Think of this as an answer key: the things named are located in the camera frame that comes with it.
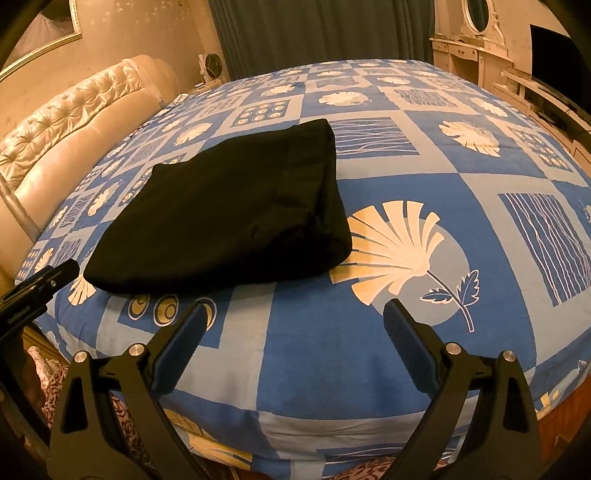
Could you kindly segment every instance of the blue leaf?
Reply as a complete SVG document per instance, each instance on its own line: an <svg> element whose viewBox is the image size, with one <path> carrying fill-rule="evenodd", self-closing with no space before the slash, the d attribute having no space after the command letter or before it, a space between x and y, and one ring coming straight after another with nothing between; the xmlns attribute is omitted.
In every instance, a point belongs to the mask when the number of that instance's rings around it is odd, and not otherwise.
<svg viewBox="0 0 591 480"><path fill-rule="evenodd" d="M457 296L465 307L478 301L478 292L480 291L478 284L478 270L472 270L462 278L462 282L457 288Z"/></svg>
<svg viewBox="0 0 591 480"><path fill-rule="evenodd" d="M450 303L452 294L442 288L432 288L425 295L421 297L422 301L429 301L431 303Z"/></svg>

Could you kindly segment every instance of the folded black cloth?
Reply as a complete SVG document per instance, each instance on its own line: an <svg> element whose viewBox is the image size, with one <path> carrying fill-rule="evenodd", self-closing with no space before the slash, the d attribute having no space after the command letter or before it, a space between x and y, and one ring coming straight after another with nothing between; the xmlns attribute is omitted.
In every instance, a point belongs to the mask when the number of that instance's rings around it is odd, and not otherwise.
<svg viewBox="0 0 591 480"><path fill-rule="evenodd" d="M319 119L154 166L84 278L116 294L189 293L318 275L351 249L335 135Z"/></svg>

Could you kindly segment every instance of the headboard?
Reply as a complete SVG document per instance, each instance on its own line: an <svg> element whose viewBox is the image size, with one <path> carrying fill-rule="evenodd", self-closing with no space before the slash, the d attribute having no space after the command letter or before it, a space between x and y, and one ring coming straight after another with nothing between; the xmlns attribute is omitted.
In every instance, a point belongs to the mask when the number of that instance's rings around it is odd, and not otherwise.
<svg viewBox="0 0 591 480"><path fill-rule="evenodd" d="M56 95L0 141L0 294L92 167L178 94L170 66L140 55Z"/></svg>

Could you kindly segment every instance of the gold picture frame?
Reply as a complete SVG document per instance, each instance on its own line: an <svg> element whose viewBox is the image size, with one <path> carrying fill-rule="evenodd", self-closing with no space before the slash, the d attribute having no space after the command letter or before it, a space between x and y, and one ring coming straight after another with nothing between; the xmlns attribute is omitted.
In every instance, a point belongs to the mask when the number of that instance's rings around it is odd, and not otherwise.
<svg viewBox="0 0 591 480"><path fill-rule="evenodd" d="M72 26L74 28L74 33L65 35L61 38L58 38L57 40L53 40L49 43L46 43L46 44L42 45L41 47L36 48L35 50L27 53L26 55L20 57L19 59L13 61L11 64L7 65L4 69L0 70L0 82L2 80L4 80L6 77L8 77L11 73L16 72L19 68L26 65L30 61L35 60L36 58L40 57L41 55L43 55L51 50L55 50L56 48L66 45L70 42L73 42L75 40L82 38L82 33L80 32L80 22L78 20L78 12L76 9L76 0L69 0L69 4L70 4L70 15L71 15Z"/></svg>

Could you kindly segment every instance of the flower stem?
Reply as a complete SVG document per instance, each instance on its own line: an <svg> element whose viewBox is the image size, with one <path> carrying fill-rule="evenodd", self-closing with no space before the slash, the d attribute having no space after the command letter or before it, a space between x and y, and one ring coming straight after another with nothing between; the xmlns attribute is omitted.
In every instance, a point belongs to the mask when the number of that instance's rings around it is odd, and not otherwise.
<svg viewBox="0 0 591 480"><path fill-rule="evenodd" d="M427 270L427 275L429 275L433 280L435 280L437 283L439 283L441 285L441 287L452 296L453 301L455 301L457 303L457 306L460 307L460 310L462 311L462 313L464 314L464 317L466 318L466 323L468 324L468 332L473 333L474 332L474 323L472 322L472 316L470 315L470 312L468 311L468 307L466 307L462 303L462 301L451 290L451 288L449 288L447 285L445 285L443 280L441 278L439 278L438 276L436 276L435 273L433 273L431 270Z"/></svg>

